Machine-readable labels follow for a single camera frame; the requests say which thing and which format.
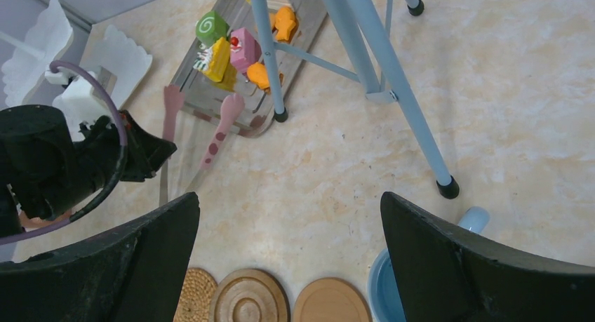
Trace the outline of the pink cake slice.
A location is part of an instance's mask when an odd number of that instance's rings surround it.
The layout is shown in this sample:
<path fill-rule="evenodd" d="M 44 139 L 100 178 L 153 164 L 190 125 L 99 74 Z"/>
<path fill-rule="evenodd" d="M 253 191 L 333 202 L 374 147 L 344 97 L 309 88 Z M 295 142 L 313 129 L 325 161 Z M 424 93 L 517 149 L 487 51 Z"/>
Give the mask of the pink cake slice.
<path fill-rule="evenodd" d="M 258 62 L 262 51 L 258 41 L 245 28 L 234 30 L 230 34 L 230 63 L 235 69 L 246 74 L 250 65 Z"/>

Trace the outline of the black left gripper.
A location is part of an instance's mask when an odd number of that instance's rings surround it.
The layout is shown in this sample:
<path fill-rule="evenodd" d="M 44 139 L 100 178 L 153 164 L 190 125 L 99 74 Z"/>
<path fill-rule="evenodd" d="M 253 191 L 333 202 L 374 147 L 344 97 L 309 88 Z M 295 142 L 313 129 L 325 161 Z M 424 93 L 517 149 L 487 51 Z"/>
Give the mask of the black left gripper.
<path fill-rule="evenodd" d="M 122 109 L 120 115 L 127 146 L 119 181 L 144 182 L 156 175 L 177 146 L 145 131 L 127 110 Z M 77 173 L 69 191 L 71 204 L 81 203 L 107 184 L 121 152 L 119 132 L 108 116 L 101 116 L 90 126 L 81 124 L 78 134 L 82 138 L 72 141 Z"/>

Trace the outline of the yellow cake wedge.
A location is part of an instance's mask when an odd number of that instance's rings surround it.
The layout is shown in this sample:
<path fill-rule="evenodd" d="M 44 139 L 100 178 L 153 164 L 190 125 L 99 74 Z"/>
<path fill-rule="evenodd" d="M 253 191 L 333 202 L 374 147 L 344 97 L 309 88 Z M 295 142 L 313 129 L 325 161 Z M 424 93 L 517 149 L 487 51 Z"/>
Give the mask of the yellow cake wedge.
<path fill-rule="evenodd" d="M 212 46 L 202 46 L 196 54 L 193 68 L 213 82 L 223 80 L 230 59 L 230 43 L 219 38 Z"/>

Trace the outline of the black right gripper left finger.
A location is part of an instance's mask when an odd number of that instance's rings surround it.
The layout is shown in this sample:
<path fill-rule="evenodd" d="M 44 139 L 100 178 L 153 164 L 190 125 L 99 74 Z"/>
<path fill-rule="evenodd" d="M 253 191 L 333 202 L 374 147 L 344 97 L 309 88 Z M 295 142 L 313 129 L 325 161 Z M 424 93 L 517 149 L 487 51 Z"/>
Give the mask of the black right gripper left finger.
<path fill-rule="evenodd" d="M 1 264 L 2 321 L 172 321 L 199 227 L 186 193 L 141 217 Z"/>

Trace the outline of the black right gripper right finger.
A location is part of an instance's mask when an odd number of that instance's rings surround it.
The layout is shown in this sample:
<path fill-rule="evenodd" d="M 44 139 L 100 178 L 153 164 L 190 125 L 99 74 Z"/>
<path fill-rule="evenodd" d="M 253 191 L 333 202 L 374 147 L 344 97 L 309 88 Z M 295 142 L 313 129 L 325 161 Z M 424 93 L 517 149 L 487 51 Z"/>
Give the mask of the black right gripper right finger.
<path fill-rule="evenodd" d="M 407 321 L 593 321 L 594 268 L 518 250 L 385 192 L 380 213 Z"/>

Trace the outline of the green swirl roll cake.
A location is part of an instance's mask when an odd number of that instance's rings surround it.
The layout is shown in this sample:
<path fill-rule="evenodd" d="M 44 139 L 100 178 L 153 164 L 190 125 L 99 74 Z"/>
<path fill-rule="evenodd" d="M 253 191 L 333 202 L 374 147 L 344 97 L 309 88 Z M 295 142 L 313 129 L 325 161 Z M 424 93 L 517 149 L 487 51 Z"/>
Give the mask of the green swirl roll cake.
<path fill-rule="evenodd" d="M 216 11 L 207 12 L 197 21 L 195 34 L 205 47 L 211 47 L 218 39 L 227 38 L 229 25 Z"/>

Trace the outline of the pink cat-paw tongs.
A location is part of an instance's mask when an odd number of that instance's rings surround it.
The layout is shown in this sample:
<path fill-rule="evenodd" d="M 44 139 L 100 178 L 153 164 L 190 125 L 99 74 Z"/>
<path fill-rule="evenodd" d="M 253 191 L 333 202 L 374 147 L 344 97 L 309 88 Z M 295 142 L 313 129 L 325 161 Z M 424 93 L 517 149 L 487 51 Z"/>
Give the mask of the pink cat-paw tongs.
<path fill-rule="evenodd" d="M 163 88 L 165 116 L 163 120 L 162 138 L 164 140 L 169 142 L 174 141 L 177 115 L 182 108 L 184 98 L 185 94 L 180 91 L 180 88 L 173 84 Z M 225 138 L 244 108 L 244 98 L 238 93 L 233 93 L 224 98 L 220 106 L 219 124 L 213 134 L 209 146 L 200 160 L 198 172 L 187 187 L 187 191 L 198 187 L 203 176 L 206 174 L 206 171 L 213 165 L 215 157 L 220 151 Z"/>

